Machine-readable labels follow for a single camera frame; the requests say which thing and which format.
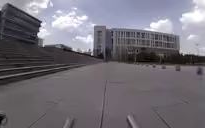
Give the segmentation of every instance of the concrete plaza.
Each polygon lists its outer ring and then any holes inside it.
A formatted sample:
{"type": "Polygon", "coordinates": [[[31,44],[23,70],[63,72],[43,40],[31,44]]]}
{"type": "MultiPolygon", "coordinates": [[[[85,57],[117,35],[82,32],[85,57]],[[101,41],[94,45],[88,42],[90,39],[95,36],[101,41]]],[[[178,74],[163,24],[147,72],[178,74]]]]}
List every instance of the concrete plaza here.
{"type": "Polygon", "coordinates": [[[129,114],[140,128],[205,128],[205,72],[90,65],[0,86],[0,110],[8,128],[128,128],[129,114]]]}

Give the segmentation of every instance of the wall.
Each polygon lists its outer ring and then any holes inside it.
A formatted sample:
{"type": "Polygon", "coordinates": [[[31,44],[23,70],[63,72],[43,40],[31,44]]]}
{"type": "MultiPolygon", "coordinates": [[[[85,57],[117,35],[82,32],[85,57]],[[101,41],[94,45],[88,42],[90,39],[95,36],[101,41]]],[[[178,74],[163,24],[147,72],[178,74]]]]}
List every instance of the wall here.
{"type": "Polygon", "coordinates": [[[80,63],[80,64],[96,64],[101,63],[103,60],[72,51],[63,51],[58,48],[47,47],[44,48],[48,51],[56,63],[80,63]]]}

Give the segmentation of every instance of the white building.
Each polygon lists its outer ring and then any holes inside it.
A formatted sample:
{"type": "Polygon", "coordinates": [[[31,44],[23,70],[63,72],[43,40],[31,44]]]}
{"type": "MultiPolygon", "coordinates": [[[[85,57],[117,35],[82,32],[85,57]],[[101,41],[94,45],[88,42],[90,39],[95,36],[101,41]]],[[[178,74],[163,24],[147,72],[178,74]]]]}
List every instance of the white building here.
{"type": "Polygon", "coordinates": [[[161,32],[94,27],[94,55],[111,56],[114,60],[126,60],[128,55],[154,52],[158,55],[177,54],[180,50],[179,36],[161,32]]]}

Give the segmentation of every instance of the building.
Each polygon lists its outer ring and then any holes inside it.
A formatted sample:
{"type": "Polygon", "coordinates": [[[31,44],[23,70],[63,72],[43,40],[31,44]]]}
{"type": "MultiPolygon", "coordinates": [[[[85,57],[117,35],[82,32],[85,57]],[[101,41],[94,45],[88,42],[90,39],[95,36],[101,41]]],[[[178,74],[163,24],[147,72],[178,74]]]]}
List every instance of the building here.
{"type": "Polygon", "coordinates": [[[62,50],[66,50],[66,51],[72,51],[72,48],[69,46],[66,46],[64,44],[50,44],[50,45],[44,45],[44,47],[54,47],[54,48],[59,48],[62,50]]]}
{"type": "Polygon", "coordinates": [[[38,44],[41,21],[18,9],[5,4],[0,14],[0,39],[38,44]]]}
{"type": "Polygon", "coordinates": [[[43,45],[44,45],[44,39],[38,38],[38,46],[43,47],[43,45]]]}
{"type": "Polygon", "coordinates": [[[130,55],[154,52],[160,56],[177,54],[180,50],[179,36],[161,32],[94,27],[94,56],[103,54],[113,60],[126,61],[130,55]]]}

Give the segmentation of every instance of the stairs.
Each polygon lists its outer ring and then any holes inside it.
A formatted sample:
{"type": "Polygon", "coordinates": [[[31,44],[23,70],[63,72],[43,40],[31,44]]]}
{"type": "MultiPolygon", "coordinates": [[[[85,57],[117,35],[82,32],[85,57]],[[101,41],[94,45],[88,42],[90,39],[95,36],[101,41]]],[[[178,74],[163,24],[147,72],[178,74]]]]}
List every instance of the stairs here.
{"type": "Polygon", "coordinates": [[[80,66],[58,64],[49,52],[33,44],[0,41],[0,85],[80,66]]]}

